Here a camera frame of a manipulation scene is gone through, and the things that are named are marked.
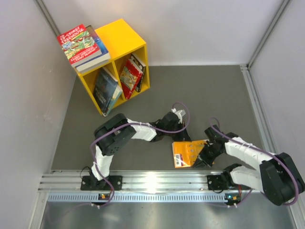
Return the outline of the green cover paperback book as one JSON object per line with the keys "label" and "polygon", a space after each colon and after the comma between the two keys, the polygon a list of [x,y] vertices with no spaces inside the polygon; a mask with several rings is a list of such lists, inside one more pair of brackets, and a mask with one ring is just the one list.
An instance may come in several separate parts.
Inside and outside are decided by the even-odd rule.
{"label": "green cover paperback book", "polygon": [[132,59],[128,59],[120,74],[122,91],[126,100],[130,99],[141,77],[142,71]]}

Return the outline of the yellow blue brideshead revisited book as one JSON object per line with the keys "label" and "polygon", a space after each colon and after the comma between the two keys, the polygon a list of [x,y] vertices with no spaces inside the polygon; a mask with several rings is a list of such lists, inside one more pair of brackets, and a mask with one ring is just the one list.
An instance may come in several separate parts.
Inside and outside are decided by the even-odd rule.
{"label": "yellow blue brideshead revisited book", "polygon": [[105,111],[103,112],[103,116],[107,116],[110,113],[110,111],[113,109],[114,105],[120,98],[121,94],[122,94],[122,88],[118,85],[118,86],[116,86],[116,89],[112,95],[112,98],[108,102],[108,104],[105,108]]}

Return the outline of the yellow blue 169-storey treehouse book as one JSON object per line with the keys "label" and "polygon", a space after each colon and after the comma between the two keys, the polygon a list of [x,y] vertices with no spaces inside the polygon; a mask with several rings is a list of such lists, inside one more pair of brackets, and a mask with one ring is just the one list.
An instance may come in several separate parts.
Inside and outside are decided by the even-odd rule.
{"label": "yellow blue 169-storey treehouse book", "polygon": [[139,56],[136,53],[131,54],[131,59],[135,62],[135,64],[139,67],[139,69],[142,71],[142,77],[139,80],[137,86],[135,87],[136,92],[140,92],[142,90],[142,83],[143,83],[143,78],[144,74],[146,71],[146,65],[145,63],[139,58]]}

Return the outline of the dark blue nineteen eighty-four book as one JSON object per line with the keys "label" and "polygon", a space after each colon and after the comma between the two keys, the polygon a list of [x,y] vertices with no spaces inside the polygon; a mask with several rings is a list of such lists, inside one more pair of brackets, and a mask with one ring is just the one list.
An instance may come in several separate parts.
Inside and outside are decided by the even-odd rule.
{"label": "dark blue nineteen eighty-four book", "polygon": [[117,85],[118,81],[112,73],[107,68],[102,67],[95,82],[93,97],[105,116],[107,115],[109,104]]}

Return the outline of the blue orange gradient cover book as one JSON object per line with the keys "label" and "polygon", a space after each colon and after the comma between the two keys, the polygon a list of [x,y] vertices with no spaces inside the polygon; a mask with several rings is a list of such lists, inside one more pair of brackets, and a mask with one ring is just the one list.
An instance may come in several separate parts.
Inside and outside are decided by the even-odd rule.
{"label": "blue orange gradient cover book", "polygon": [[99,50],[95,53],[90,54],[85,62],[75,67],[76,70],[80,73],[85,73],[95,67],[101,66],[104,63],[107,63],[111,58],[108,49],[102,42],[99,35],[96,33],[95,29],[91,25],[87,26],[86,29],[91,35],[91,37],[94,39]]}

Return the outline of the red 13-storey treehouse book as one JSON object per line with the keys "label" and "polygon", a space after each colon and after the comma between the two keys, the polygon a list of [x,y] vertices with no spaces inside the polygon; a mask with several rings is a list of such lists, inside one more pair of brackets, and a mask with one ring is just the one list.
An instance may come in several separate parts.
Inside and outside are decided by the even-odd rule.
{"label": "red 13-storey treehouse book", "polygon": [[72,67],[82,64],[90,54],[99,50],[83,24],[59,35],[57,40]]}

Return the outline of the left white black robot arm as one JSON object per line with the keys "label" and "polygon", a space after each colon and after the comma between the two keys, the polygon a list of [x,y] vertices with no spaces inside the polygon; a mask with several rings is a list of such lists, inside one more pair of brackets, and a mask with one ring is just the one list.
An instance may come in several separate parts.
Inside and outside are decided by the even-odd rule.
{"label": "left white black robot arm", "polygon": [[184,110],[173,108],[162,119],[141,123],[132,121],[124,114],[117,114],[95,132],[91,150],[95,150],[93,165],[89,175],[81,179],[82,191],[114,191],[122,189],[122,176],[110,175],[110,165],[114,154],[119,152],[130,140],[158,142],[165,136],[173,141],[190,141],[185,123]]}

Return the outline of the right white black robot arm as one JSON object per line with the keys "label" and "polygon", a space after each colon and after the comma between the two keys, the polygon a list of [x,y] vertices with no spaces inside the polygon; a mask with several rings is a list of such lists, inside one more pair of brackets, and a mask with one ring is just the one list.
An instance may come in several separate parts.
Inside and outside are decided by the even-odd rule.
{"label": "right white black robot arm", "polygon": [[243,161],[235,163],[219,175],[208,177],[208,188],[212,191],[234,189],[238,185],[260,191],[273,204],[280,206],[294,201],[305,190],[305,183],[287,153],[266,152],[244,141],[230,132],[224,134],[213,125],[205,130],[208,137],[198,154],[193,167],[211,167],[221,154],[227,154]]}

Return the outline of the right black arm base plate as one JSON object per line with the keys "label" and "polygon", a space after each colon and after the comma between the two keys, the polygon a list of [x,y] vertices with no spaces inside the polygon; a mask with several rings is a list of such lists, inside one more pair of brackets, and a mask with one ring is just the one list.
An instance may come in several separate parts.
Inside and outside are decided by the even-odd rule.
{"label": "right black arm base plate", "polygon": [[224,191],[230,189],[236,189],[237,184],[233,184],[222,175],[208,175],[207,176],[208,189],[211,191]]}

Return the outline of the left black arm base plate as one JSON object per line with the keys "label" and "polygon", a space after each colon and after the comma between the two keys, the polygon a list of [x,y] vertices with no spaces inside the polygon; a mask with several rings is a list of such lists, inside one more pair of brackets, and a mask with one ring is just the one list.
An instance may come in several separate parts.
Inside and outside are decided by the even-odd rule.
{"label": "left black arm base plate", "polygon": [[92,176],[83,176],[81,181],[82,191],[110,191],[110,190],[121,190],[122,189],[122,176],[110,175],[107,177],[108,181],[112,184],[113,188],[105,181],[98,181]]}

